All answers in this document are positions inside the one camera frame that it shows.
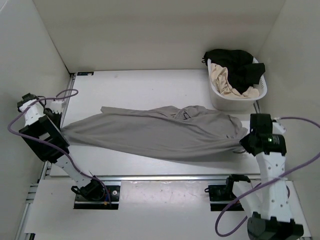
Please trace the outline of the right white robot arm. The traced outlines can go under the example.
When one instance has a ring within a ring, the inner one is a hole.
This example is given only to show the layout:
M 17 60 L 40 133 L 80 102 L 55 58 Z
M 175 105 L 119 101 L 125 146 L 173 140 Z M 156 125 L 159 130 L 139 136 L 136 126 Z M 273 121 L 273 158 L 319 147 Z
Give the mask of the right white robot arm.
M 247 221 L 251 240 L 297 240 L 304 227 L 295 222 L 289 205 L 285 173 L 286 141 L 273 132 L 270 114 L 252 113 L 249 133 L 240 140 L 242 147 L 255 156 L 259 166 L 262 193 L 260 206 L 252 209 Z

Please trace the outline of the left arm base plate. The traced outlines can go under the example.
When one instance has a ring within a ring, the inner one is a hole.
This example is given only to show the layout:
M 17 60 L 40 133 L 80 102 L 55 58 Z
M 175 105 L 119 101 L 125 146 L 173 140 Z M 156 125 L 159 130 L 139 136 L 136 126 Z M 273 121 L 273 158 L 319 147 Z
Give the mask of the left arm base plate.
M 73 208 L 76 210 L 118 210 L 121 186 L 106 185 L 107 191 L 103 186 L 99 186 L 89 194 L 84 195 L 84 190 L 77 186 L 72 186 L 71 191 L 75 194 Z

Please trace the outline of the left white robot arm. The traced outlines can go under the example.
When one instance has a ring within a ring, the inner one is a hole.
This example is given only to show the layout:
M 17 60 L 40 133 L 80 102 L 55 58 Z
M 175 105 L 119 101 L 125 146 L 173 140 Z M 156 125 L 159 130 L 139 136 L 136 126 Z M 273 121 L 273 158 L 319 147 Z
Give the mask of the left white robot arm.
M 50 162 L 61 168 L 74 180 L 71 190 L 89 201 L 103 201 L 107 195 L 104 184 L 96 176 L 80 170 L 71 160 L 69 143 L 61 132 L 64 101 L 53 100 L 46 107 L 46 100 L 27 93 L 17 103 L 20 113 L 25 112 L 25 125 L 18 132 L 43 162 Z

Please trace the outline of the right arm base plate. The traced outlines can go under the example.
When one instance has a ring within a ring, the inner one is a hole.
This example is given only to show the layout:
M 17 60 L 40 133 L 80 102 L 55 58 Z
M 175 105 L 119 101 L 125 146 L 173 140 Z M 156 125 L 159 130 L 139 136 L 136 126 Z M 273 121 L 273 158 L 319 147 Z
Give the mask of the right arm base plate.
M 252 186 L 251 180 L 246 175 L 231 174 L 226 178 L 224 184 L 211 184 L 204 189 L 209 195 L 210 211 L 220 212 L 229 202 L 234 200 L 236 196 L 232 192 L 235 182 L 245 182 Z

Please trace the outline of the grey trousers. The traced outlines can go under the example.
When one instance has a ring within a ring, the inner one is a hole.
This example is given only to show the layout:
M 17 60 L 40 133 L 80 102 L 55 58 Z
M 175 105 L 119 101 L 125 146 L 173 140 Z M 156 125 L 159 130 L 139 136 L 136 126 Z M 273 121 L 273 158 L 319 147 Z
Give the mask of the grey trousers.
M 61 131 L 73 145 L 192 165 L 243 152 L 240 140 L 248 133 L 239 118 L 200 105 L 149 110 L 103 106 L 100 113 Z

